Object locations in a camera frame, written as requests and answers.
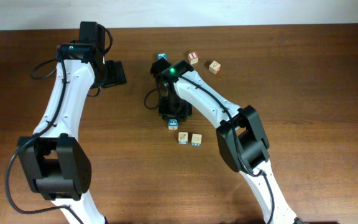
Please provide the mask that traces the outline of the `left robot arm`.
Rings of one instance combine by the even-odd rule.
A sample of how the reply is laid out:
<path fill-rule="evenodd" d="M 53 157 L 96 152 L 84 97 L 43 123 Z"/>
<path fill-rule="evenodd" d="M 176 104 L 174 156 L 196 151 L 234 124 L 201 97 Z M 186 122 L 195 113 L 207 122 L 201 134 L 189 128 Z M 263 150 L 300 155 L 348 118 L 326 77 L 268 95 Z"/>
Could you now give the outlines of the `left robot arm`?
<path fill-rule="evenodd" d="M 58 46 L 56 79 L 47 108 L 30 137 L 21 137 L 19 158 L 31 191 L 51 201 L 70 223 L 107 223 L 90 193 L 91 162 L 78 142 L 81 115 L 90 89 L 127 82 L 120 61 L 105 60 L 111 33 L 83 21 L 79 38 Z"/>

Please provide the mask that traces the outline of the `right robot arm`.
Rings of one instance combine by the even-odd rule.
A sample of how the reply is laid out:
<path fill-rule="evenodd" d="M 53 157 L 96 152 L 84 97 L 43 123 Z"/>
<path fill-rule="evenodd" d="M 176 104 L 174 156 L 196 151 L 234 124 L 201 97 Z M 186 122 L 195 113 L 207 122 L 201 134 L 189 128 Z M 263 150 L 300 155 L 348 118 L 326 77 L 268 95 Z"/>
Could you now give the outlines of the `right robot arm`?
<path fill-rule="evenodd" d="M 269 140 L 255 108 L 231 103 L 213 90 L 186 61 L 160 58 L 150 68 L 160 95 L 156 109 L 168 123 L 186 121 L 196 108 L 215 128 L 226 165 L 248 183 L 265 223 L 301 223 L 275 180 Z"/>

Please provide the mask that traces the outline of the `blue number five block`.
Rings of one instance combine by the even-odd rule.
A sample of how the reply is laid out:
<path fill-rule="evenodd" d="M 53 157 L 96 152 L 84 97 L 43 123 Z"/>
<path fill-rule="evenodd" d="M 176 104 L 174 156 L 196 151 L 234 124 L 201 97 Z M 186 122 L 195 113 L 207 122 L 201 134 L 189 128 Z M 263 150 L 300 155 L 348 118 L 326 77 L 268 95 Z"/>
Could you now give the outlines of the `blue number five block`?
<path fill-rule="evenodd" d="M 168 121 L 168 129 L 169 130 L 177 130 L 178 129 L 178 121 L 176 119 L 170 119 Z"/>

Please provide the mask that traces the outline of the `wooden block number eight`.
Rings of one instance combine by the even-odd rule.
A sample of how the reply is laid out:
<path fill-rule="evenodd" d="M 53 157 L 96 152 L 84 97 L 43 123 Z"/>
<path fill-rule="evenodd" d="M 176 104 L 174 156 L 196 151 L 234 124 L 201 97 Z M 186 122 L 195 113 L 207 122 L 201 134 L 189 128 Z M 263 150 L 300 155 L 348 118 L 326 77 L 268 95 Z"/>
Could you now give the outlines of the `wooden block number eight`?
<path fill-rule="evenodd" d="M 191 136 L 191 145 L 192 146 L 201 146 L 202 135 L 193 133 Z"/>

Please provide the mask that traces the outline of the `wooden leaf picture block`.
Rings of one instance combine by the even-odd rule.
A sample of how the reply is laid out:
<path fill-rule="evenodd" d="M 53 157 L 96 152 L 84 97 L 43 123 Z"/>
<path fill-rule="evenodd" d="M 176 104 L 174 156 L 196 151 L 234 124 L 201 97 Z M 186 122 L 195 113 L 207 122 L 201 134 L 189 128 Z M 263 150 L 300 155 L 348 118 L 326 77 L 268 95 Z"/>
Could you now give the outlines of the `wooden leaf picture block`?
<path fill-rule="evenodd" d="M 178 143 L 179 144 L 188 144 L 188 132 L 179 132 L 178 133 Z"/>

